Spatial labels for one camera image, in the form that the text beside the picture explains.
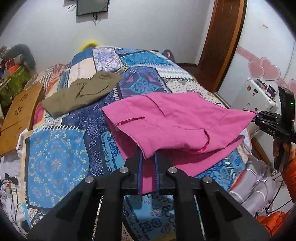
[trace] white wall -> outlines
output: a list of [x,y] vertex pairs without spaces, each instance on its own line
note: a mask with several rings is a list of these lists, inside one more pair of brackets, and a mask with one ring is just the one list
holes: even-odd
[[[265,0],[248,0],[239,46],[259,59],[267,57],[272,65],[279,67],[281,78],[284,78],[293,53],[294,38],[281,17]],[[248,63],[247,58],[235,53],[218,91],[230,106],[246,79],[251,77]],[[266,84],[277,90],[274,81],[266,81]]]
[[95,26],[92,16],[67,11],[71,1],[27,0],[8,23],[0,45],[28,45],[37,71],[69,63],[90,39],[118,47],[170,49],[177,62],[195,63],[209,1],[111,0]]

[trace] pink cloth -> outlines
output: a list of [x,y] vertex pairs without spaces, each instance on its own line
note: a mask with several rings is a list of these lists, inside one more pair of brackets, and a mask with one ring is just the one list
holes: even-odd
[[235,150],[244,138],[239,134],[256,116],[220,107],[198,93],[136,95],[102,110],[123,159],[135,154],[136,145],[147,159],[143,194],[155,190],[155,151],[163,149],[175,167],[196,176]]

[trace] wooden door frame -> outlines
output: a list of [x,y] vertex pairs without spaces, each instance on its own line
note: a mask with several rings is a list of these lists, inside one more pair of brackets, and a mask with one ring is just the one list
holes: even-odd
[[[200,57],[201,60],[203,59],[203,57],[205,55],[205,49],[206,49],[206,47],[208,45],[208,42],[209,42],[208,36],[212,32],[218,1],[219,0],[215,0],[215,2],[214,2],[214,8],[213,8],[211,21],[210,21],[209,30],[208,30],[208,33],[207,33],[207,38],[205,40],[205,44],[204,44],[202,54],[201,54],[201,57]],[[233,58],[233,56],[235,54],[235,51],[236,51],[236,48],[237,48],[237,45],[238,45],[238,42],[239,42],[240,35],[242,33],[242,27],[243,27],[244,19],[245,19],[245,16],[246,16],[246,10],[247,10],[247,0],[240,0],[239,12],[238,12],[238,17],[237,17],[237,23],[236,23],[236,26],[235,26],[235,29],[234,29],[234,34],[233,34],[233,37],[231,39],[230,46],[228,48],[225,60],[224,60],[223,65],[222,65],[222,67],[220,69],[218,77],[216,78],[215,83],[214,83],[214,85],[213,85],[213,87],[211,89],[212,93],[216,92],[218,90],[218,88],[220,87],[220,85],[222,83],[222,80],[224,79],[224,77],[225,77],[225,75],[226,75],[226,73],[228,71],[231,60],[232,60],[232,58]]]

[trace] floor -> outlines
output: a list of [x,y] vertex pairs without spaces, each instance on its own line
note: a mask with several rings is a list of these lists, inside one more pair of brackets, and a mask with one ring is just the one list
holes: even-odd
[[207,79],[201,74],[200,70],[198,69],[197,65],[187,65],[187,64],[178,64],[180,67],[182,67],[184,70],[189,72],[191,75],[193,75],[197,82],[208,91],[211,91],[212,84],[207,81]]

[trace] green bag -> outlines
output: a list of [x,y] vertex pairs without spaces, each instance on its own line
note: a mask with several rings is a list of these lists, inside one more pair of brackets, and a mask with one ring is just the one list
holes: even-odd
[[24,86],[31,78],[24,66],[19,67],[5,83],[0,85],[0,103],[2,108],[11,104],[14,97],[24,89]]

